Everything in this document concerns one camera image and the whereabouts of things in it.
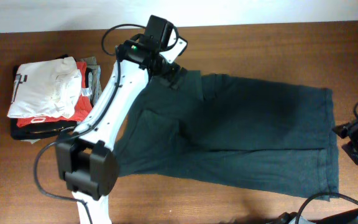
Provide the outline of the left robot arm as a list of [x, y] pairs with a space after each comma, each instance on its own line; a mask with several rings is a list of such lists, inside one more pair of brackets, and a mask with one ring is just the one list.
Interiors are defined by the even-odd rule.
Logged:
[[116, 47], [116, 62], [100, 99], [73, 134], [61, 134], [55, 146], [59, 177], [78, 206], [80, 223], [110, 223], [109, 193], [118, 178], [114, 143], [130, 107], [147, 86], [156, 67], [171, 67], [186, 49], [177, 37], [165, 51], [133, 40]]

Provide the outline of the dark green t-shirt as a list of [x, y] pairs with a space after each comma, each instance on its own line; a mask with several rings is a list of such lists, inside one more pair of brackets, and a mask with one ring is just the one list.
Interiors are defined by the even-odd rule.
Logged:
[[307, 198], [339, 190], [327, 88], [189, 71], [151, 79], [114, 146], [120, 176], [158, 174]]

